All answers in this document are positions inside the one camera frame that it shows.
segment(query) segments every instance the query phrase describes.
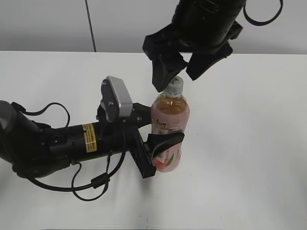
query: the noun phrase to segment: black cylindrical motor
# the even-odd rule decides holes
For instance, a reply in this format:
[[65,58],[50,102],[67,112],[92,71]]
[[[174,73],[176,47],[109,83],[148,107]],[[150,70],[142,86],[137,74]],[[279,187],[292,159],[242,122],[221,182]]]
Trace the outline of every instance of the black cylindrical motor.
[[172,24],[192,43],[218,46],[247,0],[180,0]]

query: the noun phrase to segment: black strap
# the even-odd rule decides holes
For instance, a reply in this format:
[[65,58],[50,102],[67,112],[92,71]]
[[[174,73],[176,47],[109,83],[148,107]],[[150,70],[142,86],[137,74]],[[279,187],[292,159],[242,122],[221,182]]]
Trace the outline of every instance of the black strap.
[[270,20],[268,21],[265,21],[265,22],[258,22],[258,21],[255,21],[254,19],[252,19],[251,17],[249,17],[248,13],[246,12],[246,3],[244,5],[244,8],[243,8],[243,13],[244,13],[244,16],[246,18],[246,20],[251,23],[252,25],[255,25],[255,26],[264,26],[264,25],[268,25],[272,22],[274,22],[276,20],[276,18],[278,18],[278,16],[281,14],[281,12],[283,11],[283,0],[279,0],[280,1],[280,9],[278,10],[277,14]]

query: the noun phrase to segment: plastic bottle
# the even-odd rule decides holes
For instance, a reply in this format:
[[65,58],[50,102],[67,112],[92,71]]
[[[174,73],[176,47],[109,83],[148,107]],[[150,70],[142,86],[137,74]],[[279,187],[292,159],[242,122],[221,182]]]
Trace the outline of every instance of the plastic bottle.
[[[157,97],[151,108],[153,134],[184,132],[190,109],[182,91],[183,79],[176,76]],[[159,154],[153,164],[159,171],[170,172],[178,166],[180,157],[181,143]]]

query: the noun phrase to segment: white wall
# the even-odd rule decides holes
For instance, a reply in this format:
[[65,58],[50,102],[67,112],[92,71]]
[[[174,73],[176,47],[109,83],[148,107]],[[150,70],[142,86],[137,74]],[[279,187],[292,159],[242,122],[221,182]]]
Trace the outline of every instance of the white wall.
[[[142,52],[145,35],[170,23],[179,0],[88,0],[99,52]],[[248,0],[250,16],[271,18],[279,0]],[[244,26],[236,53],[307,54],[307,1],[285,0],[273,24]],[[84,0],[0,0],[0,50],[92,51]]]
[[0,50],[91,51],[82,0],[0,0]]

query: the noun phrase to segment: yellow warning label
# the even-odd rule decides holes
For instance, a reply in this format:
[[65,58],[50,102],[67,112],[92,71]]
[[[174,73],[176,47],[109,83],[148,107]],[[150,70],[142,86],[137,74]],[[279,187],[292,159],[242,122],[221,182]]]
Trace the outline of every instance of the yellow warning label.
[[86,152],[97,151],[96,135],[93,124],[82,125],[84,130],[84,139],[86,144]]

